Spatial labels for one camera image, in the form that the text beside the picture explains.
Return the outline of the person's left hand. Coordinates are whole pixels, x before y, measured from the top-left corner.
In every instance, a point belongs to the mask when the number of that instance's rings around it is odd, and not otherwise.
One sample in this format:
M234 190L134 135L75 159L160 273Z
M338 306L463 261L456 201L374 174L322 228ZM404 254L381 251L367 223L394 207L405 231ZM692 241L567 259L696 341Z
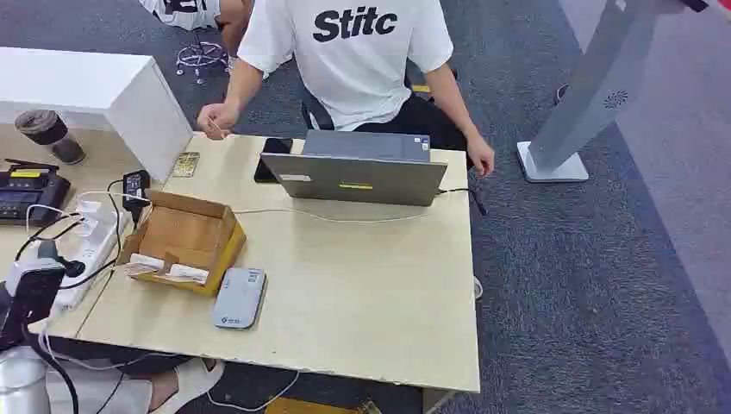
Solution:
M480 177L486 177L495 170L495 152L493 148L479 134L471 134L465 137L467 153L472 164Z

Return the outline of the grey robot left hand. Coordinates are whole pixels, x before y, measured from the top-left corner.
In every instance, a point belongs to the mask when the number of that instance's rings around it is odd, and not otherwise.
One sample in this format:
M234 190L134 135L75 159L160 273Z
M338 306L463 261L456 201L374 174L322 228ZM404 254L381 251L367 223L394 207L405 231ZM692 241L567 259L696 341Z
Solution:
M36 256L17 260L1 284L1 351L24 343L23 331L47 318L64 277L76 277L85 270L78 260L58 253L54 241L41 241Z

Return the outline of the person's right hand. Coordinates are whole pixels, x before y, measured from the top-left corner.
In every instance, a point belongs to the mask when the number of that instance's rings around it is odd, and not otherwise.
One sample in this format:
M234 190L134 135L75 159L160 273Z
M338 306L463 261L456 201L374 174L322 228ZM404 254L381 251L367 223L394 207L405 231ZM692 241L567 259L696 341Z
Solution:
M220 141L229 136L238 121L239 109L228 103L212 103L202 107L197 123L206 136Z

